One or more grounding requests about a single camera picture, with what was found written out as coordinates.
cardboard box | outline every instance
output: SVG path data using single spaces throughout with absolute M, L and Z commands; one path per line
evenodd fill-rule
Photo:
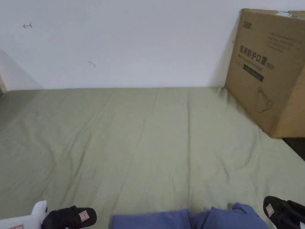
M 242 10 L 225 87 L 272 138 L 305 137 L 304 18 Z

printed logo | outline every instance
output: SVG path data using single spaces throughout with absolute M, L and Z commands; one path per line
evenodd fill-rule
M 23 225 L 19 225 L 19 226 L 16 226 L 16 227 L 11 227 L 9 229 L 23 229 Z
M 243 27 L 246 28 L 246 29 L 252 29 L 252 23 L 248 22 L 248 21 L 245 21 Z
M 82 222 L 84 222 L 85 220 L 90 218 L 87 211 L 83 211 L 83 212 L 79 213 L 79 216 L 80 216 Z

pink label on slipper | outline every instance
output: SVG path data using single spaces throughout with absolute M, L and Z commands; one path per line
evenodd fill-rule
M 82 222 L 84 222 L 85 220 L 90 218 L 87 211 L 83 211 L 83 212 L 79 213 L 79 216 L 81 217 Z

blue fabric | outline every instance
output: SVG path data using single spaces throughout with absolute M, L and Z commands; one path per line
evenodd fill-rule
M 111 229 L 191 229 L 188 210 L 138 216 L 113 216 Z
M 232 210 L 212 207 L 190 215 L 188 210 L 138 216 L 113 216 L 111 229 L 269 229 L 248 205 L 236 203 Z

green bedsheet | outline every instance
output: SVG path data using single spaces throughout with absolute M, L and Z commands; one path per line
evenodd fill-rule
M 113 214 L 263 199 L 305 204 L 305 162 L 221 88 L 12 91 L 0 98 L 0 215 L 93 207 Z

